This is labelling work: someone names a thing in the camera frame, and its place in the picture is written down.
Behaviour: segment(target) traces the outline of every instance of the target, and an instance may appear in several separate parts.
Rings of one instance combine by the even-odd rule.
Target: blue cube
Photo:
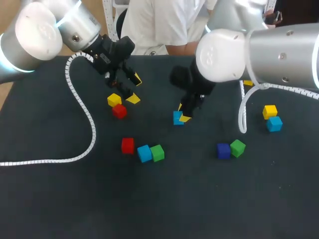
[[[174,111],[173,112],[173,123],[174,125],[184,125],[184,122],[179,121],[180,117],[182,116],[182,111]]]
[[[217,156],[219,159],[230,159],[231,149],[227,143],[217,144]]]
[[[152,160],[152,152],[148,145],[138,148],[138,155],[142,163]]]
[[[280,117],[270,117],[267,121],[267,128],[269,132],[278,132],[281,130],[283,126],[283,122],[281,121]]]

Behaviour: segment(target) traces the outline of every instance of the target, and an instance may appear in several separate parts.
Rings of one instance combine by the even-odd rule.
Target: red cube
[[[113,115],[116,116],[118,119],[123,119],[127,115],[127,110],[125,106],[118,104],[112,108]]]
[[[133,138],[122,139],[122,153],[134,154],[134,139]]]

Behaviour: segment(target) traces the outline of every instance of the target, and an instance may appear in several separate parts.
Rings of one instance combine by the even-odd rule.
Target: green cube
[[[154,162],[163,160],[165,158],[164,150],[160,145],[151,148],[152,158]]]
[[[246,145],[239,140],[235,140],[231,145],[231,154],[238,158],[245,151]]]

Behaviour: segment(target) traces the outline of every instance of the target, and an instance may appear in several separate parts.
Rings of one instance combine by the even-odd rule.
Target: white cable
[[[241,90],[241,96],[242,96],[242,102],[239,107],[239,113],[238,113],[238,126],[239,130],[242,133],[247,132],[247,116],[246,116],[246,103],[248,102],[249,98],[258,90],[267,90],[269,88],[276,88],[281,89],[285,91],[291,91],[297,94],[301,94],[316,100],[319,100],[319,94],[307,91],[301,88],[295,88],[295,87],[288,87],[288,86],[280,86],[280,85],[274,85],[269,83],[263,83],[260,84],[257,81],[257,78],[255,76],[255,73],[253,71],[253,67],[250,60],[250,37],[252,35],[253,31],[250,31],[246,36],[246,42],[245,42],[245,61],[246,61],[246,67],[249,74],[250,79],[255,84],[253,88],[251,88],[247,94],[245,95],[245,89],[244,84],[242,81],[240,81],[240,90]]]
[[[89,154],[89,152],[92,150],[95,141],[96,141],[96,129],[95,129],[95,125],[93,122],[93,119],[91,117],[91,114],[89,113],[88,109],[85,107],[84,103],[82,102],[82,100],[80,99],[79,95],[76,93],[73,84],[71,82],[70,79],[70,65],[72,63],[72,61],[77,58],[77,57],[85,57],[87,58],[89,61],[93,62],[93,58],[85,53],[76,53],[74,55],[72,55],[65,66],[65,78],[66,78],[66,82],[72,92],[72,94],[74,95],[75,99],[77,100],[77,102],[80,104],[80,106],[82,107],[84,113],[86,114],[88,120],[90,121],[91,124],[91,128],[92,128],[92,141],[91,144],[89,145],[88,149],[83,152],[82,154],[80,154],[79,156],[73,157],[73,158],[66,158],[66,159],[41,159],[41,160],[31,160],[31,161],[22,161],[22,162],[1,162],[0,166],[18,166],[18,165],[27,165],[27,164],[40,164],[40,163],[70,163],[70,162],[74,162],[77,160],[80,160],[82,158],[84,158],[86,155]]]

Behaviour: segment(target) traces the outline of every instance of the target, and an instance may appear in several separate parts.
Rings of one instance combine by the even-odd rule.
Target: black table
[[[66,60],[14,84],[0,113],[1,161],[68,158],[88,147],[91,128],[67,87]],[[184,92],[168,76],[190,62],[132,57],[142,101],[125,102],[128,116],[117,120],[107,104],[113,90],[76,59],[71,79],[96,123],[96,145],[75,163],[0,168],[1,238],[318,238],[319,103],[257,92],[241,134],[239,84],[220,84],[187,125],[176,127],[172,112]],[[271,104],[284,122],[279,133],[268,133],[262,118]],[[122,155],[123,137],[134,137],[136,146],[161,144],[166,159],[141,164]],[[247,145],[245,153],[216,159],[216,144],[235,139]]]

